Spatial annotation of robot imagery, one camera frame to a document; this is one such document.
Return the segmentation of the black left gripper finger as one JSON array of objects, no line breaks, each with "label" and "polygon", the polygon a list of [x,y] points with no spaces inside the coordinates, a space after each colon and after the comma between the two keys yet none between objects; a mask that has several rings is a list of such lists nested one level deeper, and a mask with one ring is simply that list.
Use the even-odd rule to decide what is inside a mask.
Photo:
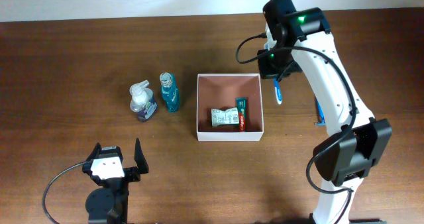
[{"label": "black left gripper finger", "polygon": [[86,160],[92,161],[93,159],[96,159],[99,156],[100,151],[101,151],[101,145],[99,143],[97,143]]},{"label": "black left gripper finger", "polygon": [[139,138],[135,140],[134,161],[136,162],[139,174],[149,173],[148,163],[142,152]]}]

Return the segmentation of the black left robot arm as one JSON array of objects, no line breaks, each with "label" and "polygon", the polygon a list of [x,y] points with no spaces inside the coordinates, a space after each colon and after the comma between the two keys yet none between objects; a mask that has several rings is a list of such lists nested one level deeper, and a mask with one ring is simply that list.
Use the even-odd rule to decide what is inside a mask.
[{"label": "black left robot arm", "polygon": [[99,143],[87,157],[82,172],[99,187],[85,202],[89,223],[122,224],[127,222],[129,184],[139,182],[149,173],[140,141],[135,140],[135,166],[123,167],[123,155],[118,146],[102,147]]}]

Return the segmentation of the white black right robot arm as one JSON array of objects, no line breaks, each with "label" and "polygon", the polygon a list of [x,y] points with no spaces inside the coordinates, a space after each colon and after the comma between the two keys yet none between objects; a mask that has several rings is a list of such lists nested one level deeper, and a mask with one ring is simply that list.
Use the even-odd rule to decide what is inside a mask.
[{"label": "white black right robot arm", "polygon": [[319,201],[309,223],[349,223],[354,195],[375,167],[391,138],[387,119],[376,120],[357,94],[334,43],[331,27],[319,8],[298,11],[292,0],[270,0],[264,49],[258,51],[263,79],[281,81],[302,71],[320,104],[328,138],[313,150],[307,164],[322,178],[313,184]]}]

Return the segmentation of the blue white capped toothbrush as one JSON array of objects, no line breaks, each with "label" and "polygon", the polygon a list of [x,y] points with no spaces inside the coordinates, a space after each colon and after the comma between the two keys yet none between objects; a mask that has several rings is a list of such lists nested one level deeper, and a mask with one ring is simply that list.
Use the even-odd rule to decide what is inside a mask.
[{"label": "blue white capped toothbrush", "polygon": [[275,91],[276,101],[277,101],[278,105],[281,105],[282,104],[282,93],[281,93],[279,82],[276,78],[274,78],[274,91]]}]

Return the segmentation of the green white soap packet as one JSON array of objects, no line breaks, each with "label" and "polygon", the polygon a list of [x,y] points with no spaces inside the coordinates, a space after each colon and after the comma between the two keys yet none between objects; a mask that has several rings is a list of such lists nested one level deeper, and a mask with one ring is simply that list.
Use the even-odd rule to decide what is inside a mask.
[{"label": "green white soap packet", "polygon": [[213,127],[218,127],[221,125],[238,125],[239,124],[238,109],[236,107],[233,107],[227,110],[212,109],[211,124]]}]

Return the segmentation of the pink cardboard box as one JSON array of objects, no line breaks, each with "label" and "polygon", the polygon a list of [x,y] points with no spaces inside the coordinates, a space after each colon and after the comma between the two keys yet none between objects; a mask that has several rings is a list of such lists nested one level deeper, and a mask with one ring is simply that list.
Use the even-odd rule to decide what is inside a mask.
[{"label": "pink cardboard box", "polygon": [[[212,126],[211,110],[236,107],[246,98],[246,130],[236,125]],[[196,132],[199,141],[259,141],[264,134],[262,88],[258,74],[198,74]]]}]

